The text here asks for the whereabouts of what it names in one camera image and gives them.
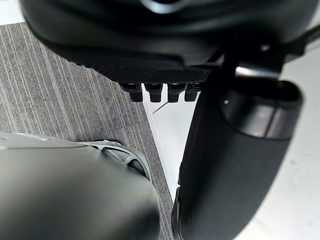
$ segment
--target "white floor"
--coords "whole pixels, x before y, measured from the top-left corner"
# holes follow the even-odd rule
[[[319,22],[320,11],[312,21]],[[0,0],[0,25],[23,22],[15,0]],[[279,174],[263,205],[237,240],[320,239],[320,44],[305,57],[288,64],[284,79],[297,82],[305,106]],[[178,186],[182,160],[195,103],[144,106],[172,198]]]

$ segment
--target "floor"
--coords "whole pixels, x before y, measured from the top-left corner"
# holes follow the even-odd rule
[[[143,104],[130,101],[117,83],[48,50],[25,23],[0,26],[0,131],[117,139],[142,151],[160,196],[160,239],[173,239],[173,203]]]

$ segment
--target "gray striped carpet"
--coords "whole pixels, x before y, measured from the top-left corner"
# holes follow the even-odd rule
[[[173,204],[143,104],[131,102],[117,83],[46,49],[25,23],[0,26],[0,131],[117,139],[142,151],[161,199],[160,239],[173,239]]]

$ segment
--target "carpet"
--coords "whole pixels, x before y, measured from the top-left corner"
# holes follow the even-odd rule
[[[76,142],[116,139],[142,151],[160,197],[160,239],[173,239],[173,203],[143,104],[48,50],[25,23],[0,26],[0,131]]]

